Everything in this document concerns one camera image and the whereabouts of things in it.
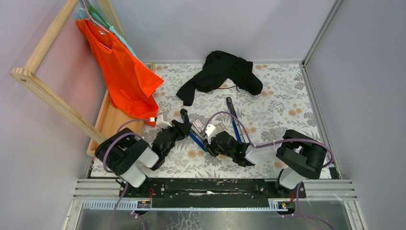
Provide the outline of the blue stapler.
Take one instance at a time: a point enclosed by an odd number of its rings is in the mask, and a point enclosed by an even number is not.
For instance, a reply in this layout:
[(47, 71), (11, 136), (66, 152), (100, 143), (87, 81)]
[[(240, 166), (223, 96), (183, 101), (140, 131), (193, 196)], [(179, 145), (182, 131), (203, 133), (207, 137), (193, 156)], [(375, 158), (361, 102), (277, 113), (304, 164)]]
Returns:
[(231, 97), (226, 98), (226, 105), (227, 105), (227, 107), (229, 109), (229, 112), (233, 115), (233, 117), (232, 117), (232, 125), (233, 125), (233, 129), (234, 129), (237, 141), (245, 142), (245, 139), (244, 139), (243, 133), (241, 131), (241, 128), (239, 126), (239, 123), (235, 120), (235, 118), (237, 118), (237, 115), (236, 115), (234, 106), (232, 104)]
[[(182, 108), (180, 110), (180, 116), (183, 120), (184, 123), (186, 124), (190, 124), (191, 122), (189, 120), (188, 117), (188, 112), (186, 109)], [(196, 132), (193, 130), (193, 128), (191, 127), (190, 133), (189, 133), (189, 137), (204, 151), (207, 152), (207, 149), (205, 148), (204, 144), (202, 143), (202, 139), (199, 138), (199, 136), (196, 134)]]

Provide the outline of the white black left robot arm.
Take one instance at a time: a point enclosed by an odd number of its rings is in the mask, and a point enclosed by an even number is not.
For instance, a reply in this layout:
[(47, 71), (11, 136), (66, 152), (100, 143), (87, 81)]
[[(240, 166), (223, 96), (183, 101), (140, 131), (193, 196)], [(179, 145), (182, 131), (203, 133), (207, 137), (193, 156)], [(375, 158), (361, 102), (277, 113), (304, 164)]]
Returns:
[(175, 143), (185, 139), (192, 127), (189, 122), (164, 121), (161, 115), (151, 117), (149, 121), (161, 128), (152, 145), (131, 129), (121, 126), (120, 131), (99, 144), (95, 150), (95, 157), (103, 163), (105, 171), (129, 183), (130, 191), (137, 197), (146, 195), (149, 185), (147, 176), (135, 163), (140, 161), (153, 171), (158, 169)]

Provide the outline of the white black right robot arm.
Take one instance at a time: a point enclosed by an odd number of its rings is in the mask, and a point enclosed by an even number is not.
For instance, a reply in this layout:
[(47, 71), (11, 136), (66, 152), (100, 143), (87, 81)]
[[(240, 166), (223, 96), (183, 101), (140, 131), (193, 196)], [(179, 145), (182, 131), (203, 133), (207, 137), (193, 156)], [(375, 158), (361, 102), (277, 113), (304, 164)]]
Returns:
[(226, 131), (214, 132), (203, 140), (213, 157), (224, 155), (242, 167), (280, 160), (286, 164), (275, 182), (275, 193), (287, 197), (305, 179), (319, 179), (327, 147), (295, 130), (288, 129), (280, 141), (258, 145), (239, 142)]

